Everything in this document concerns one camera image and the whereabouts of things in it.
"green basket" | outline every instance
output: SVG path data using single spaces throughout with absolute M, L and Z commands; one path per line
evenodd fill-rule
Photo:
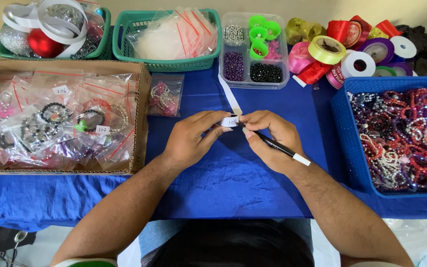
M 204 17 L 213 22 L 218 28 L 217 49 L 207 56 L 179 60 L 150 60 L 133 58 L 133 46 L 126 39 L 126 34 L 146 28 L 157 11 L 123 11 L 118 15 L 113 30 L 113 54 L 121 61 L 144 62 L 149 71 L 180 72 L 202 70 L 212 67 L 214 58 L 218 57 L 222 47 L 222 26 L 217 11 L 213 9 L 200 9 Z M 121 46 L 118 45 L 120 28 L 123 29 Z
M 102 16 L 105 20 L 105 27 L 103 31 L 102 39 L 98 48 L 85 56 L 85 59 L 93 58 L 98 60 L 111 60 L 111 40 L 112 34 L 110 34 L 111 28 L 111 13 L 106 8 L 100 8 L 102 11 Z M 0 42 L 0 57 L 2 58 L 12 58 L 12 59 L 28 59 L 28 60 L 50 60 L 53 58 L 29 58 L 25 56 L 15 55 L 13 52 L 7 50 L 3 44 Z

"forearm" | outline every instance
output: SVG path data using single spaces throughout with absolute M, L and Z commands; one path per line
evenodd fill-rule
M 411 260 L 383 220 L 316 164 L 287 175 L 330 243 L 343 255 L 408 266 Z
M 51 266 L 69 258 L 115 258 L 143 230 L 180 172 L 162 156 L 155 158 L 83 217 L 57 251 Z

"blue tablecloth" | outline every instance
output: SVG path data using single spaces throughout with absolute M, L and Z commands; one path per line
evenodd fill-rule
M 202 110 L 231 111 L 217 80 L 218 63 L 188 72 L 181 118 L 149 116 L 147 162 L 159 155 L 174 124 Z M 294 123 L 307 156 L 347 187 L 326 79 L 320 89 L 290 79 L 280 90 L 232 88 L 243 113 L 268 109 Z M 36 231 L 74 226 L 126 176 L 0 175 L 0 226 Z M 383 199 L 351 190 L 383 218 L 427 218 L 427 198 Z M 174 180 L 153 219 L 311 218 L 296 187 L 274 173 L 248 147 L 240 129 L 223 134 L 205 157 Z

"plastic organizer box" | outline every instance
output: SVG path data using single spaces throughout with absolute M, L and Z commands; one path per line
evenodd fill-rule
M 111 25 L 111 13 L 106 8 L 100 8 L 102 16 L 105 20 L 105 27 L 103 30 L 102 39 L 98 48 L 85 56 L 85 59 L 96 59 L 96 60 L 111 60 L 111 38 L 112 33 L 110 31 Z M 26 60 L 51 60 L 53 58 L 28 58 L 25 56 L 15 55 L 13 52 L 6 49 L 0 42 L 0 57 L 11 58 L 11 59 L 26 59 Z
M 202 70 L 212 67 L 214 58 L 220 54 L 220 45 L 222 42 L 222 27 L 220 26 L 220 17 L 217 11 L 213 9 L 199 9 L 200 12 L 210 22 L 218 28 L 217 49 L 210 55 L 198 58 L 188 58 L 179 60 L 152 60 L 143 58 L 133 58 L 133 46 L 125 38 L 126 34 L 148 27 L 157 11 L 123 11 L 118 15 L 113 30 L 113 54 L 121 61 L 144 62 L 149 71 L 158 72 L 179 72 Z M 121 46 L 118 45 L 119 35 L 122 34 Z
M 353 94 L 406 92 L 416 88 L 427 88 L 427 77 L 350 77 L 345 80 L 343 87 L 332 98 L 332 112 L 349 173 L 349 186 L 352 189 L 376 193 L 380 197 L 390 199 L 427 196 L 427 192 L 379 192 L 375 189 L 347 95 L 347 92 Z
M 251 41 L 249 37 L 249 19 L 254 15 L 261 15 L 266 18 L 266 21 L 275 21 L 281 27 L 281 33 L 276 38 L 279 41 L 279 48 L 277 52 L 281 55 L 280 60 L 276 59 L 256 59 L 250 56 Z M 280 89 L 283 88 L 289 80 L 289 59 L 288 59 L 288 44 L 286 43 L 285 23 L 284 20 L 278 15 L 260 14 L 260 13 L 246 13 L 246 12 L 229 12 L 222 17 L 222 27 L 229 25 L 239 25 L 244 33 L 244 40 L 237 45 L 229 45 L 230 42 L 224 38 L 222 39 L 222 52 L 220 53 L 220 74 L 221 77 L 232 88 L 247 88 L 247 89 Z M 243 57 L 243 81 L 229 81 L 224 77 L 224 55 L 227 52 L 239 52 Z M 257 83 L 250 78 L 250 67 L 256 63 L 273 64 L 279 66 L 283 72 L 283 81 L 280 83 Z

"cardboard box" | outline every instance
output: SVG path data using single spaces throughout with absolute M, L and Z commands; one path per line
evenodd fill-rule
M 15 71 L 34 71 L 38 67 L 59 67 L 83 69 L 87 73 L 97 73 L 101 76 L 139 73 L 137 77 L 137 88 L 139 98 L 137 112 L 134 122 L 135 137 L 134 150 L 129 163 L 121 165 L 115 171 L 103 171 L 100 165 L 91 170 L 85 170 L 80 164 L 73 171 L 48 171 L 48 170 L 0 170 L 0 174 L 129 174 L 136 173 L 144 166 L 146 157 L 146 141 L 148 138 L 148 121 L 146 112 L 149 103 L 149 89 L 151 85 L 151 75 L 144 66 L 144 63 L 122 62 L 114 60 L 17 60 L 0 59 L 0 69 Z

